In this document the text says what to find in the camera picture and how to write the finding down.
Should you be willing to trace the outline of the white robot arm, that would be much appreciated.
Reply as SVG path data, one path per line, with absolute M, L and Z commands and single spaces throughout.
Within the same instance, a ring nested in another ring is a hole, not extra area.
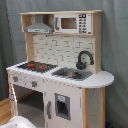
M 14 116 L 0 128 L 36 128 L 28 119 L 22 116 Z

